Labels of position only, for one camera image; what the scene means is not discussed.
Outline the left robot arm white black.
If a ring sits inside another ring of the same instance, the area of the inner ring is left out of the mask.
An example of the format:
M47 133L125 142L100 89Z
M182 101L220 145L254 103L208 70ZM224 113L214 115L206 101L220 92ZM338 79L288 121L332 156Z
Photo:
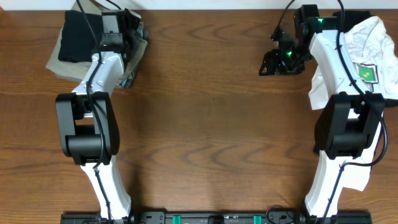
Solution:
M63 153L88 176L98 213L64 213L61 223L139 223L117 165L120 135L111 95L126 72L132 38L141 16L129 9L101 13L103 32L95 39L91 65L71 93L55 99Z

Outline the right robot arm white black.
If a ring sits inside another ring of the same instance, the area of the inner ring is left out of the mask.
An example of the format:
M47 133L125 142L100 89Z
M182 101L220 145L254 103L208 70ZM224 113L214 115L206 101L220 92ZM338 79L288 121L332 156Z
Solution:
M270 223L371 223L367 211L339 211L344 188L364 190L373 166L385 153L388 137L383 111L385 99L361 79L346 48L343 17L322 17L314 4L294 14L295 37L277 26L271 35L277 48L268 51L261 76L297 75L308 60L322 73L327 103L315 129L319 152L317 171L299 212L278 208L267 212Z

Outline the black leggings red waistband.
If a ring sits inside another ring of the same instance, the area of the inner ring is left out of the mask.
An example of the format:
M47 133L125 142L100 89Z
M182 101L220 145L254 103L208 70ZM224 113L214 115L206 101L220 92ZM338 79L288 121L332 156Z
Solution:
M59 61L91 62L95 40L83 14L79 11L66 11L62 29Z

